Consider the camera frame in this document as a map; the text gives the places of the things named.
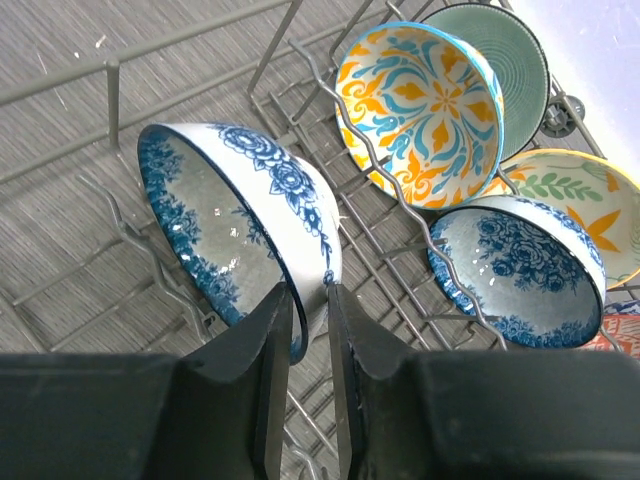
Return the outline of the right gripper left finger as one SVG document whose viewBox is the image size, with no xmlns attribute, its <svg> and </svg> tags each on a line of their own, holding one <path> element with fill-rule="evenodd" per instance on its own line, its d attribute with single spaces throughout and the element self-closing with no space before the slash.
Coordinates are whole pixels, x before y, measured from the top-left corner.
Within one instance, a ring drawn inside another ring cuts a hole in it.
<svg viewBox="0 0 640 480">
<path fill-rule="evenodd" d="M 5 354 L 5 479 L 276 479 L 293 299 L 275 285 L 184 357 Z"/>
</svg>

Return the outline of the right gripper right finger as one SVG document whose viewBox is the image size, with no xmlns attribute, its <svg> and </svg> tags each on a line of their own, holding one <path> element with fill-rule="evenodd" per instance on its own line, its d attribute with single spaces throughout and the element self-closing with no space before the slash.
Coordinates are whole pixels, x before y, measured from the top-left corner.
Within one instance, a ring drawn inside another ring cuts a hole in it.
<svg viewBox="0 0 640 480">
<path fill-rule="evenodd" d="M 328 290 L 344 479 L 635 479 L 639 364 L 589 350 L 418 351 Z"/>
</svg>

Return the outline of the blue floral bowl front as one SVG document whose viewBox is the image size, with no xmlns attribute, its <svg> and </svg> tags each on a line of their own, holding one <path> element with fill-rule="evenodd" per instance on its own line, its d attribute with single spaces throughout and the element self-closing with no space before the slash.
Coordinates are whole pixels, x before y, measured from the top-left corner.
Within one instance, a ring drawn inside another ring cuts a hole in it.
<svg viewBox="0 0 640 480">
<path fill-rule="evenodd" d="M 342 278 L 335 197 L 323 176 L 268 135 L 228 123 L 151 124 L 137 141 L 150 207 L 212 310 L 239 323 L 272 287 L 293 296 L 292 363 L 327 317 Z"/>
</svg>

